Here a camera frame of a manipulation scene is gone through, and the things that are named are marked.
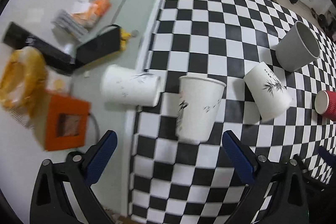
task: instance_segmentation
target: white paper cup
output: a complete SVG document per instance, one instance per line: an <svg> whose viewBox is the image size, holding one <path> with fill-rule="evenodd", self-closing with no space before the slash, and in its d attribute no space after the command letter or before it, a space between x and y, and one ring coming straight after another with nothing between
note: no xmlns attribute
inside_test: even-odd
<svg viewBox="0 0 336 224"><path fill-rule="evenodd" d="M156 106L160 98L161 79L147 72L110 65L101 79L100 91L105 102Z"/></svg>
<svg viewBox="0 0 336 224"><path fill-rule="evenodd" d="M179 140L199 144L209 139L225 87L225 83L211 78L180 77Z"/></svg>
<svg viewBox="0 0 336 224"><path fill-rule="evenodd" d="M264 122L286 111L291 101L288 91L271 69L261 62L244 77Z"/></svg>

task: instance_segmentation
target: yellow object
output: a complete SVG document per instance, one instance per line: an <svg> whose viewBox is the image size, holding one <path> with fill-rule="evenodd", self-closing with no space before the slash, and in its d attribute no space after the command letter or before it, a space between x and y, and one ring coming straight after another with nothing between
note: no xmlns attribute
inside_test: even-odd
<svg viewBox="0 0 336 224"><path fill-rule="evenodd" d="M0 103L7 111L19 109L31 118L47 71L42 54L33 47L14 51L0 81Z"/></svg>
<svg viewBox="0 0 336 224"><path fill-rule="evenodd" d="M120 34L121 34L120 49L124 51L126 50L126 42L132 37L132 35L129 32L125 32L123 28L120 29Z"/></svg>

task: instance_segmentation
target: bolt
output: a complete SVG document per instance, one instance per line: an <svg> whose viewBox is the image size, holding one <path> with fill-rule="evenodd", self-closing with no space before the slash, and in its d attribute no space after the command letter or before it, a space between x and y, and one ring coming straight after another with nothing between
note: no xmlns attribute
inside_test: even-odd
<svg viewBox="0 0 336 224"><path fill-rule="evenodd" d="M75 161L75 162L78 162L78 161L80 161L81 159L82 159L82 156L81 156L81 155L76 155L76 156L74 156L74 157L72 158L72 160Z"/></svg>
<svg viewBox="0 0 336 224"><path fill-rule="evenodd" d="M42 162L42 165L43 165L43 166L47 166L49 163L50 163L50 160L44 160L44 161Z"/></svg>
<svg viewBox="0 0 336 224"><path fill-rule="evenodd" d="M289 163L294 166L297 165L297 161L294 159L289 160Z"/></svg>
<svg viewBox="0 0 336 224"><path fill-rule="evenodd" d="M261 162L265 162L265 161L267 161L267 158L264 155L259 155L258 160L261 161Z"/></svg>

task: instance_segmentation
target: yellow plastic bag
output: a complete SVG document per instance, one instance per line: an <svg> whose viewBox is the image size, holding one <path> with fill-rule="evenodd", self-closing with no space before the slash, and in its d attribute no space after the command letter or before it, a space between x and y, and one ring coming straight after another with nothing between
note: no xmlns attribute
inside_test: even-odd
<svg viewBox="0 0 336 224"><path fill-rule="evenodd" d="M33 117L45 88L45 65L42 54L33 47L24 47L11 54L0 81L0 103L17 121L18 116Z"/></svg>

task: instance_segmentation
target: black cable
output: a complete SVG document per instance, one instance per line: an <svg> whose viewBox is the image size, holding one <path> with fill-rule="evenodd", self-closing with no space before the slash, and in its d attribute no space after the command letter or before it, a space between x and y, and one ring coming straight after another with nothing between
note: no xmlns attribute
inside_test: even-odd
<svg viewBox="0 0 336 224"><path fill-rule="evenodd" d="M92 113L89 113L89 116L91 117L91 119L94 123L94 127L95 127L95 130L96 130L96 144L97 144L100 140L100 136L99 136L100 131L99 131L98 122L97 122L96 117Z"/></svg>

